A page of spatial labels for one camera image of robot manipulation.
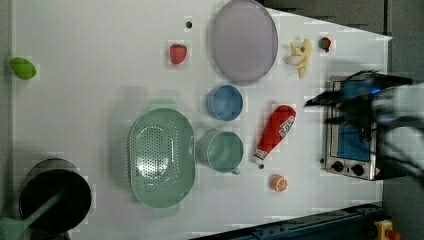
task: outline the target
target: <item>mug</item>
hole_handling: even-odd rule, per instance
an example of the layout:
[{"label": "mug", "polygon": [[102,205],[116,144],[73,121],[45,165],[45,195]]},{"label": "mug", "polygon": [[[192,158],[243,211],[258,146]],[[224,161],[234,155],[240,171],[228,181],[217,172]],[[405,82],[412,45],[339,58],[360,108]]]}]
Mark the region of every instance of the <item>mug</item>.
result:
[{"label": "mug", "polygon": [[233,132],[208,131],[198,144],[200,163],[217,172],[240,174],[238,166],[243,159],[243,142]]}]

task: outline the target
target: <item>white table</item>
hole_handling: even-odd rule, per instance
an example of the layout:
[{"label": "white table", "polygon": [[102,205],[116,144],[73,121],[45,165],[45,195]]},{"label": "white table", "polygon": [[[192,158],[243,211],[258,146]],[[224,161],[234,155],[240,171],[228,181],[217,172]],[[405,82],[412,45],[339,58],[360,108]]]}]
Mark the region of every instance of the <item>white table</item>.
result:
[{"label": "white table", "polygon": [[[187,239],[381,201],[382,183],[331,175],[320,169],[322,109],[303,109],[331,75],[373,68],[386,71],[389,38],[269,10],[279,52],[271,71],[239,87],[245,107],[230,123],[209,117],[205,95],[227,83],[213,64],[208,32],[224,1],[14,0],[13,52],[38,74],[13,81],[14,189],[32,166],[61,157],[74,163],[93,191],[93,205],[72,239]],[[193,29],[184,28],[187,19]],[[317,48],[333,40],[330,53]],[[305,79],[283,62],[289,43],[309,38],[313,52]],[[167,49],[182,41],[189,57],[174,67]],[[241,175],[196,165],[196,180],[177,215],[156,219],[138,202],[126,173],[126,140],[135,120],[157,97],[173,98],[198,140],[212,128],[240,135]],[[270,112],[297,111],[288,137],[264,170],[249,162]],[[268,189],[269,176],[286,176],[284,193]]]}]

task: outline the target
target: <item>red ketchup bottle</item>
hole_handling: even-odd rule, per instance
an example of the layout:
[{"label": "red ketchup bottle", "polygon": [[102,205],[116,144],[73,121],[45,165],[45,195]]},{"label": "red ketchup bottle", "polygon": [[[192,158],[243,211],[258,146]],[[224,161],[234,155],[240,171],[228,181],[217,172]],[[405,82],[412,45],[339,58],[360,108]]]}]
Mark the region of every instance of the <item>red ketchup bottle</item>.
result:
[{"label": "red ketchup bottle", "polygon": [[287,135],[296,118],[296,112],[292,107],[281,105],[272,113],[265,126],[261,141],[253,156],[259,168],[264,168],[266,156]]}]

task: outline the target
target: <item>ketchup label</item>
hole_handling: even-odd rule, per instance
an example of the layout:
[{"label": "ketchup label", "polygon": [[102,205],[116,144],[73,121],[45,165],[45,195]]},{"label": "ketchup label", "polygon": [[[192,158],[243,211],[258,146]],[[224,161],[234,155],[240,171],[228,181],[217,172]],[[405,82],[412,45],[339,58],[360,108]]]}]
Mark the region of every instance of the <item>ketchup label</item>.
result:
[{"label": "ketchup label", "polygon": [[290,116],[285,122],[283,122],[280,125],[280,135],[282,138],[284,138],[287,135],[293,123],[294,123],[294,117]]}]

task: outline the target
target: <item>bowl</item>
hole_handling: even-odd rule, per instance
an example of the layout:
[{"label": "bowl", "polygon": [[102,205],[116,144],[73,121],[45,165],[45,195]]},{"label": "bowl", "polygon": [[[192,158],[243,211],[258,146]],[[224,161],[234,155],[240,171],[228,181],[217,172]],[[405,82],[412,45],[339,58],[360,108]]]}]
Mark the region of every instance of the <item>bowl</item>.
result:
[{"label": "bowl", "polygon": [[79,225],[90,210],[92,195],[89,184],[78,174],[77,168],[63,159],[48,159],[35,165],[29,172],[19,198],[22,219],[50,199],[61,189],[61,200],[30,225],[40,233],[58,235]]},{"label": "bowl", "polygon": [[243,97],[239,90],[231,85],[220,86],[209,92],[206,108],[212,117],[232,121],[243,109]]}]

